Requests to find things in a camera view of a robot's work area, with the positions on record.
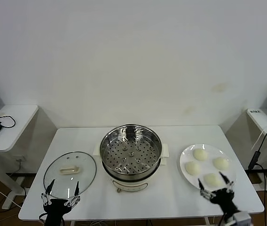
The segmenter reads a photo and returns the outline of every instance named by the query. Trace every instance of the black cable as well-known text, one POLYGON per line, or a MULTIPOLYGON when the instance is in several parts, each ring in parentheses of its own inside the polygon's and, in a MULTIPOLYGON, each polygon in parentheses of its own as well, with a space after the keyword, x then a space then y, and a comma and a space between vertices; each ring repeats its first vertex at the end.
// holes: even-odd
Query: black cable
POLYGON ((260 166, 262 168, 263 176, 264 176, 264 204, 263 205, 264 205, 264 223, 265 223, 265 226, 266 226, 266 203, 265 203, 265 201, 266 201, 266 178, 265 178, 265 172, 264 172, 263 167, 258 163, 256 163, 256 165, 260 166))
POLYGON ((222 222, 222 220, 224 219, 224 216, 225 216, 225 213, 222 215, 222 217, 221 217, 221 219, 220 219, 220 221, 219 221, 219 223, 218 223, 218 226, 221 225, 221 222, 222 222))
POLYGON ((48 213, 42 213, 41 215, 39 215, 39 220, 43 223, 45 223, 45 221, 41 218, 44 215, 47 215, 48 213))
POLYGON ((261 147, 262 147, 262 145, 263 145, 264 140, 265 140, 266 137, 267 137, 267 133, 266 133, 265 136, 263 137, 263 140, 262 140, 262 142, 261 142, 261 144, 260 144, 260 147, 259 147, 259 149, 257 150, 258 152, 260 152, 260 149, 261 149, 261 147))
POLYGON ((12 127, 14 127, 16 125, 16 121, 14 120, 14 118, 12 118, 10 115, 0 116, 0 118, 6 118, 6 117, 11 118, 14 124, 12 126, 3 126, 1 124, 1 126, 4 127, 4 128, 12 128, 12 127))

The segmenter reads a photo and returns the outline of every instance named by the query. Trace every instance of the steamed bun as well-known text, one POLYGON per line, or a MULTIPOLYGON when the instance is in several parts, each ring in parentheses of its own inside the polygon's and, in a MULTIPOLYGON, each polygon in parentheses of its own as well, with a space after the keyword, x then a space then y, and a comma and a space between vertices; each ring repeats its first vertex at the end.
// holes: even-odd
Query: steamed bun
POLYGON ((200 174, 200 166, 198 163, 194 161, 189 161, 185 164, 185 169, 190 175, 198 175, 200 174))
POLYGON ((219 170, 227 170, 229 167, 228 160, 222 157, 214 159, 213 165, 219 170))
POLYGON ((209 187, 219 187, 222 185, 221 180, 215 173, 209 173, 204 176, 204 181, 209 187))
POLYGON ((208 153, 205 150, 198 148, 193 151, 193 156, 199 161, 206 161, 208 158, 208 153))

